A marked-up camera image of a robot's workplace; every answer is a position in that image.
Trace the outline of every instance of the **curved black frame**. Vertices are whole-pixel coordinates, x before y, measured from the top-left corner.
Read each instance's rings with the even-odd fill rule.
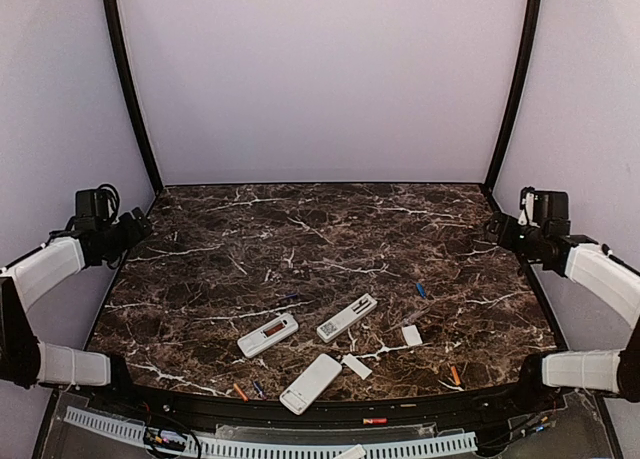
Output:
[[[540,12],[541,0],[527,0],[527,9],[524,15],[524,23],[522,25],[522,36],[520,37],[520,48],[518,49],[518,57],[516,59],[516,67],[513,71],[513,79],[511,81],[511,89],[509,90],[509,98],[507,99],[507,107],[502,118],[502,125],[498,133],[498,140],[493,151],[489,171],[484,181],[484,187],[491,193],[496,186],[500,169],[504,163],[509,140],[513,132],[513,126],[518,115],[520,107],[520,99],[524,90],[525,79],[529,69],[529,60],[531,59],[531,51],[533,50],[533,40],[536,35],[536,26],[538,25],[538,14]]]
[[[125,103],[127,104],[129,119],[131,120],[131,126],[133,127],[133,132],[136,136],[136,142],[140,149],[140,155],[142,156],[144,167],[147,170],[147,176],[149,177],[149,181],[151,181],[153,190],[158,194],[162,191],[164,185],[162,184],[160,171],[158,170],[158,165],[156,164],[155,157],[153,156],[153,150],[151,149],[151,143],[149,142],[149,135],[147,134],[147,128],[145,127],[144,119],[142,118],[138,95],[136,94],[136,88],[133,83],[131,67],[129,66],[129,58],[127,57],[127,48],[124,42],[124,35],[122,34],[118,2],[117,0],[102,1],[104,3],[107,27],[109,28],[109,38],[111,39],[113,57],[118,69],[118,76],[120,76],[122,95],[124,96]]]

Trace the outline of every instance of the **white rectangular object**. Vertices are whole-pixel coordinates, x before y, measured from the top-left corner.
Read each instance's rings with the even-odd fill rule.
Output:
[[[280,394],[280,402],[294,414],[300,415],[341,372],[342,366],[338,361],[326,354],[320,354],[300,377]]]
[[[407,343],[407,346],[419,346],[422,344],[422,337],[416,326],[406,326],[402,328],[402,335]]]
[[[331,342],[344,331],[346,331],[351,324],[359,321],[364,316],[373,311],[378,305],[376,301],[369,294],[361,296],[353,304],[340,311],[324,324],[318,326],[318,335],[324,342]]]
[[[357,357],[347,354],[342,358],[342,363],[349,369],[358,374],[362,379],[366,379],[373,372],[367,366],[365,366]]]
[[[13,277],[22,307],[31,306],[47,292],[77,274],[84,267],[80,241],[72,237],[55,239],[16,265],[2,271],[0,276]]]
[[[282,314],[246,336],[242,336],[238,339],[238,347],[246,357],[252,358],[297,330],[298,323],[293,316],[289,313]]]
[[[564,273],[606,302],[634,328],[640,318],[640,277],[602,252],[599,244],[572,247]]]
[[[362,459],[366,455],[367,451],[364,450],[364,447],[358,444],[348,451],[344,451],[342,454],[337,455],[334,459]]]
[[[38,343],[38,382],[106,386],[111,382],[111,362],[104,354]]]
[[[616,394],[620,351],[558,352],[542,359],[542,383],[551,387],[598,389]]]

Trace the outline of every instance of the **marble tabletop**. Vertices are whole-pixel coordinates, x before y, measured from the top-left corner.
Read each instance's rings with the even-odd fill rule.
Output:
[[[320,399],[382,400],[514,382],[555,348],[516,258],[483,239],[476,185],[262,184],[167,188],[99,317],[90,350],[127,360],[135,382],[272,399],[321,353],[359,358]],[[424,286],[427,298],[416,290]],[[377,308],[334,342],[316,328],[364,293]],[[279,313],[300,329],[253,359],[236,341]],[[423,344],[408,347],[403,320]]]

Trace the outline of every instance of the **remote control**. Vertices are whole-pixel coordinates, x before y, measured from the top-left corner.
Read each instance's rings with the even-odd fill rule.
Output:
[[[373,311],[376,305],[378,305],[378,301],[369,294],[365,294],[349,307],[343,309],[327,322],[319,326],[317,329],[318,335],[324,342],[333,341],[336,337],[346,331],[351,324],[359,321]]]
[[[298,323],[289,313],[276,317],[255,331],[238,339],[238,347],[242,353],[252,358],[269,349],[298,330]]]
[[[300,415],[342,372],[342,366],[326,354],[320,354],[300,377],[280,394],[280,402]]]

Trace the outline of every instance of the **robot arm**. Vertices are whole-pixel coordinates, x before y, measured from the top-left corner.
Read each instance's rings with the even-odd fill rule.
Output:
[[[112,264],[151,234],[139,208],[122,214],[108,185],[76,193],[76,215],[39,249],[0,269],[0,379],[29,388],[36,383],[105,386],[114,358],[46,344],[34,336],[27,312],[67,277],[89,266]]]
[[[564,192],[521,192],[518,220],[496,212],[487,238],[530,263],[541,264],[597,295],[634,328],[624,350],[558,352],[542,357],[541,381],[549,387],[580,387],[640,401],[640,273],[587,236],[569,235]]]

